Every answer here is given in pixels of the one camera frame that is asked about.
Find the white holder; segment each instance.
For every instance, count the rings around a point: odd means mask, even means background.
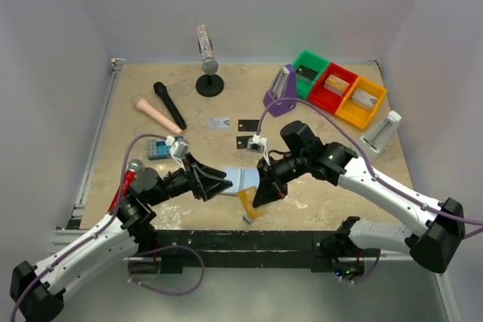
[[[371,163],[387,150],[386,147],[398,131],[401,120],[400,114],[391,111],[381,122],[375,124],[359,138],[358,144],[365,151]]]

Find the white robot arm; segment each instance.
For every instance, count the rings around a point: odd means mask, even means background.
[[[37,262],[20,263],[12,273],[11,298],[29,322],[53,320],[84,284],[114,263],[140,250],[154,249],[156,214],[150,206],[191,191],[204,201],[214,198],[232,183],[226,174],[199,163],[188,145],[174,146],[182,167],[161,178],[154,169],[143,168],[129,185],[120,205],[106,214],[60,252]]]
[[[421,195],[375,169],[371,169],[376,175],[373,177],[365,160],[353,150],[339,143],[324,145],[309,126],[300,121],[286,125],[280,134],[290,151],[278,160],[267,160],[267,157],[259,160],[260,184],[254,207],[284,198],[288,182],[310,173],[316,179],[361,195],[401,221],[401,224],[370,222],[349,217],[335,233],[337,240],[335,246],[331,246],[332,253],[348,248],[393,250],[411,255],[430,271],[442,273],[446,270],[463,240],[464,224],[439,216],[429,208],[462,217],[460,203],[451,198],[440,202]],[[394,189],[415,198],[422,206]]]

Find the purple stand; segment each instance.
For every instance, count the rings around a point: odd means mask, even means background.
[[[295,69],[291,64],[281,67],[273,80],[272,86],[263,98],[263,104],[267,107],[270,103],[285,97],[297,98],[297,80]],[[282,100],[270,107],[269,112],[273,117],[283,115],[294,109],[297,102],[293,100]]]

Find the cable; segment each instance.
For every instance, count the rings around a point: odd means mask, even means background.
[[[286,156],[288,154],[290,154],[290,152],[283,152],[283,151],[279,151],[279,150],[270,150],[269,151],[269,156],[270,154],[277,154],[277,155],[281,155],[281,156]]]
[[[357,255],[357,264],[361,265],[363,262],[361,262],[361,256],[364,253],[363,249],[359,249],[359,254]]]
[[[270,103],[266,109],[263,111],[262,115],[260,116],[260,120],[258,122],[258,126],[257,126],[257,135],[260,135],[260,132],[261,132],[261,128],[262,128],[262,122],[263,122],[263,119],[265,118],[265,115],[266,113],[268,112],[268,110],[270,109],[270,107],[272,107],[273,105],[275,105],[277,102],[280,102],[280,101],[285,101],[285,100],[290,100],[290,101],[296,101],[298,103],[302,103],[308,107],[310,107],[311,109],[314,109],[315,111],[317,111],[320,115],[322,115],[327,121],[329,121],[332,126],[334,126],[346,139],[348,139],[348,141],[351,142],[351,144],[354,145],[354,147],[357,148],[357,150],[359,151],[359,153],[361,154],[362,158],[364,159],[364,163],[366,165],[366,168],[368,169],[369,171],[369,174],[376,180],[378,181],[380,184],[382,184],[383,186],[385,186],[386,188],[388,188],[389,190],[391,190],[392,192],[396,193],[397,195],[399,196],[402,196],[403,198],[411,201],[412,203],[416,204],[417,206],[419,207],[423,207],[429,211],[431,211],[432,213],[435,213],[435,214],[438,214],[439,216],[443,216],[445,218],[448,218],[448,219],[451,219],[451,220],[455,220],[457,222],[464,222],[465,224],[471,224],[471,225],[479,225],[479,226],[483,226],[483,221],[481,220],[474,220],[474,219],[467,219],[467,218],[462,218],[460,216],[455,216],[455,215],[452,215],[452,214],[449,214],[449,213],[446,213],[444,211],[440,211],[438,209],[435,209],[434,207],[430,207],[430,206],[426,206],[423,202],[417,200],[416,198],[413,198],[412,196],[406,194],[405,192],[399,190],[398,188],[392,186],[391,184],[389,184],[388,182],[384,181],[383,179],[381,179],[374,171],[372,165],[371,165],[371,162],[369,161],[369,158],[368,156],[366,155],[366,153],[364,152],[364,150],[362,149],[361,146],[358,145],[358,143],[351,137],[347,134],[346,131],[344,131],[335,121],[332,121],[326,114],[324,111],[322,111],[319,107],[316,107],[314,106],[313,104],[305,101],[305,100],[301,100],[301,99],[298,99],[298,98],[293,98],[293,97],[287,97],[287,98],[281,98],[279,100],[276,100],[276,101],[273,101],[272,103]],[[468,238],[471,238],[479,233],[482,233],[483,232],[483,228],[479,228],[479,229],[476,229],[475,231],[465,235],[464,239],[468,239]]]
[[[152,261],[154,262],[154,264],[156,264],[158,267],[161,267],[161,263],[157,260],[158,258],[158,252],[156,252],[155,250],[153,251],[152,253]]]
[[[138,254],[136,254],[136,256],[148,256],[149,254],[164,252],[166,250],[172,250],[172,249],[186,250],[186,251],[194,254],[195,257],[198,259],[199,264],[202,267],[202,274],[200,275],[198,282],[196,282],[196,284],[193,287],[189,288],[188,290],[184,290],[182,292],[171,292],[170,290],[160,290],[159,288],[152,287],[148,284],[145,284],[143,282],[138,281],[137,279],[134,279],[132,272],[128,267],[129,281],[133,281],[135,284],[137,284],[140,287],[146,288],[148,290],[151,290],[151,291],[159,293],[159,294],[164,294],[166,296],[185,296],[186,294],[190,294],[191,292],[194,292],[200,286],[200,284],[203,281],[203,278],[205,277],[205,264],[203,263],[202,257],[198,254],[198,252],[196,252],[196,250],[189,248],[189,247],[185,247],[183,245],[170,245],[168,247],[150,250],[149,252],[138,253]]]
[[[162,139],[162,140],[166,140],[166,137],[164,136],[159,136],[159,135],[156,135],[154,133],[143,133],[142,135],[139,135],[137,137],[135,137],[131,143],[128,145],[128,148],[126,149],[126,153],[125,153],[125,156],[124,156],[124,160],[122,161],[122,169],[121,169],[121,181],[119,182],[119,187],[118,187],[118,203],[115,205],[114,209],[112,209],[112,217],[111,219],[105,224],[105,226],[103,226],[102,228],[100,228],[94,235],[96,235],[96,238],[102,234],[111,224],[112,222],[114,222],[114,219],[116,218],[116,215],[119,211],[119,208],[121,206],[121,199],[122,199],[122,186],[124,185],[124,179],[125,179],[125,171],[126,171],[126,167],[128,165],[128,159],[129,159],[129,154],[131,153],[131,150],[134,146],[134,144],[139,141],[140,139],[144,138],[144,137],[155,137],[157,139]],[[83,247],[84,245],[86,245],[88,242],[90,242],[91,240],[93,240],[94,237],[90,236],[88,238],[85,238],[83,241],[81,241],[80,243],[76,244],[75,246],[73,246],[72,248],[68,249],[65,253],[63,253],[62,255],[60,255],[57,259],[55,259],[54,262],[52,262],[51,264],[51,267],[50,268],[46,268],[44,269],[42,272],[40,272],[38,274],[37,277],[34,278],[34,280],[32,282],[30,282],[30,284],[26,287],[26,289],[22,292],[22,294],[20,294],[20,297],[18,298],[17,302],[15,303],[15,306],[14,306],[14,309],[12,310],[12,313],[11,313],[11,316],[10,316],[10,322],[15,322],[15,315],[17,314],[17,311],[19,310],[20,308],[20,305],[22,304],[23,300],[25,299],[26,295],[28,292],[30,292],[30,290],[43,278],[45,277],[45,275],[50,272],[50,271],[53,271],[54,268],[59,265],[60,262],[62,262],[65,258],[67,258],[68,256],[70,256],[72,253],[74,253],[78,248],[80,247]]]
[[[351,284],[357,284],[357,283],[361,283],[362,281],[365,281],[376,269],[377,263],[379,263],[379,259],[380,259],[380,253],[377,256],[376,260],[374,261],[374,264],[372,265],[371,269],[369,269],[367,273],[364,273],[359,279],[356,279],[355,281],[347,281],[347,282]]]

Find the orange bin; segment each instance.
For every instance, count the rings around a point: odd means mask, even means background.
[[[368,94],[372,94],[373,96],[377,97],[377,102],[371,110],[364,109],[351,102],[352,95],[357,88],[360,88],[361,90],[366,91]],[[367,78],[359,76],[352,84],[349,92],[346,92],[346,95],[340,103],[339,108],[335,112],[335,115],[356,126],[357,128],[364,130],[368,126],[369,122],[371,122],[371,119],[374,117],[374,115],[376,115],[377,109],[379,109],[381,102],[383,102],[386,93],[386,88],[369,81]]]

